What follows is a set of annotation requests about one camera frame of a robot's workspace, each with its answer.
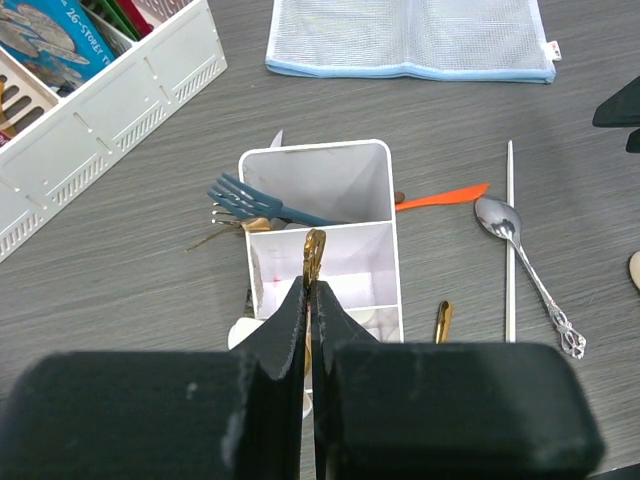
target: white plastic container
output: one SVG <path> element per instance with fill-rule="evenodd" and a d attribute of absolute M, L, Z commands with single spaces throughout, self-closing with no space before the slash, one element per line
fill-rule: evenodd
<path fill-rule="evenodd" d="M 240 179 L 285 205 L 345 224 L 327 234 L 320 279 L 378 340 L 404 341 L 391 153 L 379 140 L 251 150 Z M 255 318 L 302 274 L 308 228 L 246 235 Z"/>
<path fill-rule="evenodd" d="M 207 0 L 137 4 L 154 31 L 100 25 L 124 53 L 66 98 L 0 54 L 46 111 L 0 149 L 0 262 L 227 68 Z"/>

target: white stick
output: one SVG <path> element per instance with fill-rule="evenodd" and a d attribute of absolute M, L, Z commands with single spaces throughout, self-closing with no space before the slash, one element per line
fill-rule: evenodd
<path fill-rule="evenodd" d="M 514 206 L 515 185 L 513 173 L 513 141 L 507 144 L 507 203 Z M 507 294 L 506 294 L 506 323 L 505 341 L 516 341 L 516 258 L 515 250 L 511 243 L 507 242 Z"/>

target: spoon handle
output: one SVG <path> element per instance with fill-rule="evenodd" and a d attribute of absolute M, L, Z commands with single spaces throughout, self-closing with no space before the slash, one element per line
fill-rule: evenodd
<path fill-rule="evenodd" d="M 564 312 L 556 305 L 556 302 L 553 300 L 547 289 L 544 287 L 542 280 L 538 277 L 538 274 L 531 266 L 531 262 L 527 258 L 527 255 L 524 253 L 524 249 L 522 245 L 516 246 L 514 245 L 522 264 L 525 269 L 529 273 L 531 280 L 535 284 L 536 288 L 540 292 L 540 296 L 544 301 L 545 307 L 547 307 L 547 311 L 549 312 L 549 316 L 551 317 L 551 321 L 556 327 L 556 330 L 560 334 L 560 345 L 562 346 L 562 350 L 573 358 L 581 359 L 584 357 L 584 350 L 587 346 L 587 340 L 580 334 L 578 331 L 573 328 L 571 322 L 564 314 Z"/>

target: blue fork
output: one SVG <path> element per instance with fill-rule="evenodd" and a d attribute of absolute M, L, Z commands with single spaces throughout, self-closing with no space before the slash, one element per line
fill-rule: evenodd
<path fill-rule="evenodd" d="M 337 225 L 336 222 L 286 207 L 279 198 L 262 193 L 228 173 L 223 173 L 216 183 L 211 185 L 207 195 L 239 220 L 249 217 L 266 217 L 269 220 L 281 218 L 286 222 L 309 227 Z"/>

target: orange plastic utensil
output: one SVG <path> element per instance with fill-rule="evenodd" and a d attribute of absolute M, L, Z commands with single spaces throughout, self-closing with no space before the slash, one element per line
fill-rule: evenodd
<path fill-rule="evenodd" d="M 432 205 L 453 205 L 456 203 L 473 202 L 484 195 L 488 189 L 488 183 L 481 183 L 479 185 L 461 188 L 460 190 L 452 190 L 451 192 L 431 195 L 430 197 L 409 200 L 408 202 L 398 203 L 396 205 L 396 212 L 418 207 L 430 207 Z"/>

